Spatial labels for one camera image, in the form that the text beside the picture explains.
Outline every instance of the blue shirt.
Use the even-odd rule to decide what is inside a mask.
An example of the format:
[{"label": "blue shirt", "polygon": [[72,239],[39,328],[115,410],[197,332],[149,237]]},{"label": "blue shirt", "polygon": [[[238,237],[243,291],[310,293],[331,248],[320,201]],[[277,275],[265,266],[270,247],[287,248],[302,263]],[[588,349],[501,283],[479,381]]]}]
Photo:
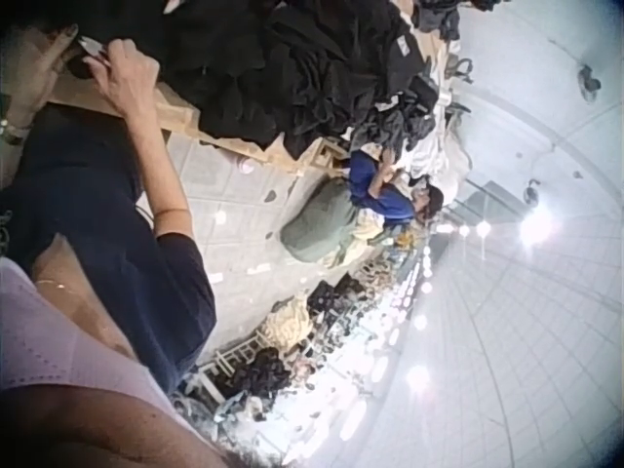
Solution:
[{"label": "blue shirt", "polygon": [[371,156],[362,150],[354,151],[351,154],[350,167],[349,188],[354,205],[359,208],[370,208],[386,219],[407,222],[414,218],[411,200],[393,184],[384,183],[379,198],[375,199],[369,194],[372,179],[377,173],[377,162]]}]

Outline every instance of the ceiling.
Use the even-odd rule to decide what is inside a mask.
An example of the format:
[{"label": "ceiling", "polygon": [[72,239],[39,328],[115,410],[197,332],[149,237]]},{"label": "ceiling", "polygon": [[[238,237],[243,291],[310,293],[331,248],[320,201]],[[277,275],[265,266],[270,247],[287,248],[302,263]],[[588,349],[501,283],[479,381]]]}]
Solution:
[{"label": "ceiling", "polygon": [[[452,238],[414,306],[426,330],[406,323],[356,435],[330,438],[308,466],[585,468],[621,434],[621,12],[513,0],[461,15],[474,83],[455,91],[472,109],[459,132],[474,170],[458,201],[491,233]],[[582,64],[602,81],[592,104]],[[556,228],[528,251],[518,212],[531,178]],[[417,365],[431,374],[423,393],[407,382]]]},{"label": "ceiling", "polygon": [[[462,11],[460,56],[473,60],[474,83],[456,92],[472,109],[459,132],[473,180],[493,180],[522,198],[536,178],[559,217],[620,216],[621,26],[610,0],[523,0],[491,14]],[[591,104],[579,92],[583,64],[603,85]],[[467,198],[471,189],[463,189]]]}]

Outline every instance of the bracelet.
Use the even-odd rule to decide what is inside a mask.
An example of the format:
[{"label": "bracelet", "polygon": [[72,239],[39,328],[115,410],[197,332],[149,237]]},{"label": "bracelet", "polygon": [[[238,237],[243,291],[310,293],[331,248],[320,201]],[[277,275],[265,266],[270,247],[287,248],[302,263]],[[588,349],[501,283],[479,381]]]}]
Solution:
[{"label": "bracelet", "polygon": [[11,146],[21,145],[29,132],[30,127],[21,129],[9,123],[7,119],[0,120],[0,137]]}]

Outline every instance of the tiled floor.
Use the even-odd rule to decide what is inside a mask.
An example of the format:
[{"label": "tiled floor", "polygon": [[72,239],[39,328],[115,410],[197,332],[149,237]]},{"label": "tiled floor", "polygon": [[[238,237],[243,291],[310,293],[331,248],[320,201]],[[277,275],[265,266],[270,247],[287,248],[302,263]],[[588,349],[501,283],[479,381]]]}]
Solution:
[{"label": "tiled floor", "polygon": [[[242,174],[237,156],[172,134],[168,147],[188,196],[194,233],[216,297],[217,325],[202,360],[251,332],[278,300],[337,281],[346,271],[300,263],[279,242],[280,228],[323,177],[270,166]],[[139,205],[148,209],[144,197]]]}]

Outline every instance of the fingernail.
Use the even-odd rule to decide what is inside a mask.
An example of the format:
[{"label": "fingernail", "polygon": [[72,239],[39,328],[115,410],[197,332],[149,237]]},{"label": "fingernail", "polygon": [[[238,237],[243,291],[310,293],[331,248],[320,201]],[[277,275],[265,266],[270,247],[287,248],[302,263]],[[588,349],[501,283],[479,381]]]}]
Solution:
[{"label": "fingernail", "polygon": [[65,29],[65,34],[69,37],[76,35],[78,32],[78,24],[72,24],[67,29]]}]

